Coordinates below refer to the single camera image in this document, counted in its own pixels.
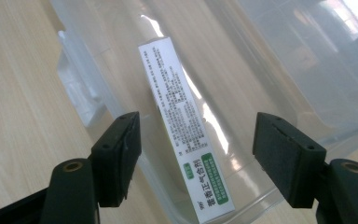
green label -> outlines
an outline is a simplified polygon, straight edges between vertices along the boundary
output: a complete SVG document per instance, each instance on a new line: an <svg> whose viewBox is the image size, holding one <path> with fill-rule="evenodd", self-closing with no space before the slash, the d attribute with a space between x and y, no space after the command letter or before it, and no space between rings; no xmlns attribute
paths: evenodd
<svg viewBox="0 0 358 224"><path fill-rule="evenodd" d="M228 196L223 185L222 178L217 171L216 163L214 163L212 153L205 154L201 156L202 162L204 164L206 173L209 177L209 180L212 184L212 189L214 196L216 197L217 203L222 204L228 202Z"/></svg>
<svg viewBox="0 0 358 224"><path fill-rule="evenodd" d="M191 166L189 163L183 165L185 167L185 173L187 175L187 179L194 178L193 171L191 170Z"/></svg>

transparent plastic bin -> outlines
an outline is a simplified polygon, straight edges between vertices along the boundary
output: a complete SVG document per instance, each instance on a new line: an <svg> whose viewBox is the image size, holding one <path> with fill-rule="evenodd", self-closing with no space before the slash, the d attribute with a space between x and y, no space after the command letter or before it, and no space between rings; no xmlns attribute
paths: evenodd
<svg viewBox="0 0 358 224"><path fill-rule="evenodd" d="M172 39L233 198L216 223L251 222L282 199L252 155L258 111L287 119L328 160L358 148L358 0L50 1L79 117L140 111L139 165L173 223L198 221L138 51L153 38Z"/></svg>

brass screw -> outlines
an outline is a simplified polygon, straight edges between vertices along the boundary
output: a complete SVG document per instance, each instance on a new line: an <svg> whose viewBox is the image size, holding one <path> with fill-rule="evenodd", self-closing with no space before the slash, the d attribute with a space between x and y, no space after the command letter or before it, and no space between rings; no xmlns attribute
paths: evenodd
<svg viewBox="0 0 358 224"><path fill-rule="evenodd" d="M352 173L358 174L358 164L350 162L350 161L344 161L344 162L341 163L341 165L345 169L351 171Z"/></svg>
<svg viewBox="0 0 358 224"><path fill-rule="evenodd" d="M62 169L64 172L73 172L76 170L79 170L83 167L83 163L81 163L80 161L72 161L68 164L66 164Z"/></svg>

white box label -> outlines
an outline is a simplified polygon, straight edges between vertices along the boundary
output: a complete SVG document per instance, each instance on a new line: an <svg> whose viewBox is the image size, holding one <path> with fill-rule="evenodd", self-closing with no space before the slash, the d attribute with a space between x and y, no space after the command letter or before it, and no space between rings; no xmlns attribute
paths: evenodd
<svg viewBox="0 0 358 224"><path fill-rule="evenodd" d="M139 50L199 222L233 211L225 179L171 39L158 39Z"/></svg>

wooden table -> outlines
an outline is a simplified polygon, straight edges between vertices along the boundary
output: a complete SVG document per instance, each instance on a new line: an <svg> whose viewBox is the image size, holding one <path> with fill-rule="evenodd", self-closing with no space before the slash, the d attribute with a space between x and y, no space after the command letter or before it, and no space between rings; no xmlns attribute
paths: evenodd
<svg viewBox="0 0 358 224"><path fill-rule="evenodd" d="M85 158L112 121L85 129L56 74L61 30L47 0L0 0L0 208L48 185L58 163ZM350 159L358 161L358 150ZM102 209L102 223L168 223L141 170L129 199ZM314 211L287 203L255 223L315 223Z"/></svg>

